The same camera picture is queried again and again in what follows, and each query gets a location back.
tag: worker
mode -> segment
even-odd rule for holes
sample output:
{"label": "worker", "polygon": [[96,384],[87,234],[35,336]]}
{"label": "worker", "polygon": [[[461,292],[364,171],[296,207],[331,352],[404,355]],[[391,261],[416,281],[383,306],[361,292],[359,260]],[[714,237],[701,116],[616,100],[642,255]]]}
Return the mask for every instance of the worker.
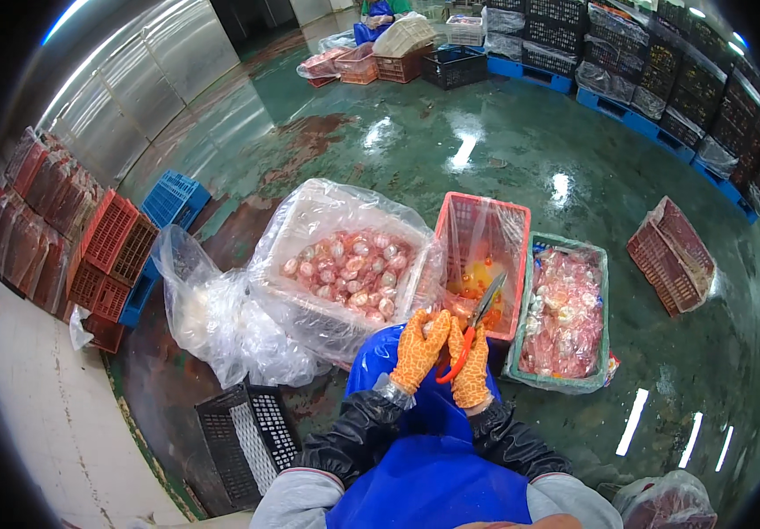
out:
{"label": "worker", "polygon": [[362,0],[362,20],[353,25],[356,45],[374,42],[411,10],[408,0]]}
{"label": "worker", "polygon": [[373,362],[360,358],[363,352],[382,351],[383,344],[397,343],[396,355],[377,355],[396,365],[376,375],[373,388],[344,399],[330,432],[306,437],[291,467],[271,482],[251,529],[623,529],[618,511],[571,476],[570,462],[514,420],[511,403],[500,401],[481,324],[447,389],[452,406],[467,418],[470,442],[415,433],[411,424],[402,433],[402,419],[431,402],[424,390],[436,386],[433,366],[442,346],[448,344],[453,365],[464,347],[459,320],[448,311],[425,337],[427,321],[428,314],[417,311],[405,327],[384,329],[361,348],[351,378],[360,364]]}

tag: white tile floor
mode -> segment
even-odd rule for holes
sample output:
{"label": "white tile floor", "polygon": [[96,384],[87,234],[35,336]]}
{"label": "white tile floor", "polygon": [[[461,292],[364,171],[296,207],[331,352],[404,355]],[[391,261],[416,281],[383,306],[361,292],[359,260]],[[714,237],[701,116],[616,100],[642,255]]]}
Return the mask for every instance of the white tile floor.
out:
{"label": "white tile floor", "polygon": [[186,522],[130,435],[94,350],[0,282],[0,405],[15,447],[66,522],[127,527],[154,513]]}

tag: stainless steel wall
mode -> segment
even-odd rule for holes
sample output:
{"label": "stainless steel wall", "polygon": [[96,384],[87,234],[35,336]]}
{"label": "stainless steel wall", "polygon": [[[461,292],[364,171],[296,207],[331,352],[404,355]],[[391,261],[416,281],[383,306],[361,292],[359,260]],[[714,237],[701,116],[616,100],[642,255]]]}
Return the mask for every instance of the stainless steel wall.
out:
{"label": "stainless steel wall", "polygon": [[57,133],[101,184],[113,186],[236,64],[209,0],[166,0],[100,42],[36,125]]}

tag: blue plastic crate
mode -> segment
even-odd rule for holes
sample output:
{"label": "blue plastic crate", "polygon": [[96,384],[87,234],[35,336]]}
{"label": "blue plastic crate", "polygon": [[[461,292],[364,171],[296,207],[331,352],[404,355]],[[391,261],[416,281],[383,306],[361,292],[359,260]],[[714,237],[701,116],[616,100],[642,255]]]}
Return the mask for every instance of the blue plastic crate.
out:
{"label": "blue plastic crate", "polygon": [[488,71],[490,74],[505,75],[534,85],[544,86],[561,94],[568,94],[574,85],[574,80],[569,77],[492,55],[489,55],[488,58]]}
{"label": "blue plastic crate", "polygon": [[690,164],[695,157],[693,149],[622,102],[613,101],[608,97],[600,96],[585,88],[577,90],[577,102],[584,107],[621,122],[625,127],[640,133],[687,164]]}
{"label": "blue plastic crate", "polygon": [[142,202],[141,210],[159,229],[177,224],[188,230],[209,199],[209,192],[199,182],[176,171],[165,171]]}
{"label": "blue plastic crate", "polygon": [[753,210],[750,204],[747,203],[745,197],[741,196],[741,193],[739,193],[739,191],[735,188],[734,185],[730,183],[729,180],[721,178],[720,175],[716,175],[712,169],[707,167],[706,164],[703,164],[703,162],[697,157],[692,160],[692,167],[698,173],[703,175],[703,178],[708,180],[710,184],[717,187],[718,190],[721,191],[721,194],[727,197],[727,200],[735,204],[735,206],[738,206],[738,208],[741,209],[741,212],[744,213],[745,217],[747,217],[748,223],[755,223],[759,216],[756,215],[756,212]]}
{"label": "blue plastic crate", "polygon": [[132,285],[127,301],[124,302],[118,323],[131,328],[135,328],[139,324],[139,316],[142,314],[144,304],[150,299],[150,293],[153,292],[153,286],[156,285],[159,278],[160,271],[156,269],[153,258],[148,257],[144,262],[142,273],[136,279],[136,284]]}

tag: wet floor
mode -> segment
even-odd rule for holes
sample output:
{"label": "wet floor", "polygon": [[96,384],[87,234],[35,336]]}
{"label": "wet floor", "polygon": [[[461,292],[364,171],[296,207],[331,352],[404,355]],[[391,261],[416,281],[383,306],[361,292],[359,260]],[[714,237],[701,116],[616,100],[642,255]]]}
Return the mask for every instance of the wet floor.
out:
{"label": "wet floor", "polygon": [[[376,190],[429,225],[452,190],[529,207],[532,229],[607,250],[609,336],[621,366],[609,387],[591,395],[501,382],[503,398],[590,486],[685,464],[728,521],[760,478],[760,221],[748,225],[661,147],[551,90],[505,78],[447,92],[422,79],[314,89],[295,74],[312,46],[294,31],[242,57],[169,125],[120,192],[141,203],[168,168],[201,182],[213,201],[193,231],[224,270],[249,259],[282,197],[310,178]],[[625,249],[665,195],[721,270],[711,299],[677,318]],[[218,384],[173,343],[155,292],[125,350],[110,359],[110,375],[166,473],[222,514],[229,505],[193,408]],[[288,391],[301,434],[329,426],[346,376]],[[645,392],[629,450],[617,455]],[[691,458],[681,461],[693,430]]]}

